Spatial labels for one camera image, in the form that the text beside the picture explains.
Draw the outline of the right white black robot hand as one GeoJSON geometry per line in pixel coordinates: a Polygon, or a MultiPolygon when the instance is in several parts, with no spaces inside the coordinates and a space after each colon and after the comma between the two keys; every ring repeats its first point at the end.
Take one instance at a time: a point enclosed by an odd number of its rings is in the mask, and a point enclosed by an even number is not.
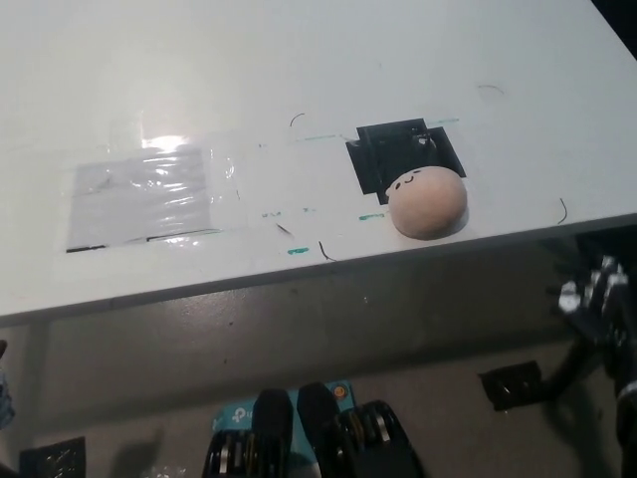
{"type": "Polygon", "coordinates": [[[597,355],[614,380],[616,398],[634,395],[636,299],[626,269],[616,258],[604,256],[554,292],[556,311],[576,337],[564,362],[544,382],[541,398],[557,399],[597,355]]]}

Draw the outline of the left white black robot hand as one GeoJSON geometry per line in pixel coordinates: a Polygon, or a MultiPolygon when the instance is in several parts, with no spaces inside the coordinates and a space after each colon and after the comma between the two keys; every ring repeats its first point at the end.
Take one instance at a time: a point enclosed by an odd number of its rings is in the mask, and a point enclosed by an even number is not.
{"type": "Polygon", "coordinates": [[[13,400],[9,391],[7,375],[4,369],[0,371],[0,428],[9,426],[15,416],[13,400]]]}

